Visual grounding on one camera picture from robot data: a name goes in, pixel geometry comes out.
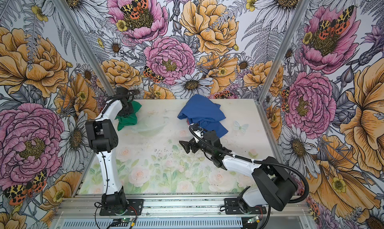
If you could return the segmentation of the green cloth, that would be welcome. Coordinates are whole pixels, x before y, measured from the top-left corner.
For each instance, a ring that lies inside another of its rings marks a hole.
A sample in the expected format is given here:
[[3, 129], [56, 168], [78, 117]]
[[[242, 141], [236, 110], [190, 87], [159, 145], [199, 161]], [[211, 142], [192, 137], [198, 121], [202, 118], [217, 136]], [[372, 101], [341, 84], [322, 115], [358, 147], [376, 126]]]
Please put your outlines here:
[[136, 113], [141, 109], [142, 105], [137, 101], [128, 102], [123, 106], [123, 109], [118, 113], [116, 119], [118, 120], [118, 131], [121, 131], [126, 126], [136, 125], [138, 118]]

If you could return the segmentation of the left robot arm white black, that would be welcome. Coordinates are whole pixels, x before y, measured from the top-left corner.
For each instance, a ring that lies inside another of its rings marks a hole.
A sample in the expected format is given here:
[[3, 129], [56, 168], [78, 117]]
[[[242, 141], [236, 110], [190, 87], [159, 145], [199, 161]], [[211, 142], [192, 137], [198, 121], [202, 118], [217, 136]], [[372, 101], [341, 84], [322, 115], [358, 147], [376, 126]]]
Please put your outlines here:
[[123, 215], [128, 209], [124, 187], [118, 175], [115, 148], [119, 137], [113, 122], [116, 117], [133, 112], [131, 101], [134, 95], [135, 92], [127, 88], [116, 88], [116, 94], [108, 98], [101, 113], [85, 124], [89, 146], [98, 158], [103, 178], [101, 214]]

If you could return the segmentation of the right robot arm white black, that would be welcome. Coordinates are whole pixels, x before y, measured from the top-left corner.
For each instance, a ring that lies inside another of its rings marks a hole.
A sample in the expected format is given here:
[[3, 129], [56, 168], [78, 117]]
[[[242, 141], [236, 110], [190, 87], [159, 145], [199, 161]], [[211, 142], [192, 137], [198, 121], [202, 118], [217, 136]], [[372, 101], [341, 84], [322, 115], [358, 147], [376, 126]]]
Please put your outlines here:
[[238, 196], [236, 207], [244, 214], [263, 205], [282, 211], [287, 204], [301, 200], [293, 198], [298, 184], [287, 171], [288, 167], [274, 157], [261, 161], [245, 158], [224, 147], [215, 131], [192, 130], [191, 133], [193, 139], [179, 142], [187, 154], [202, 151], [217, 168], [242, 174], [255, 182], [255, 188], [247, 186]]

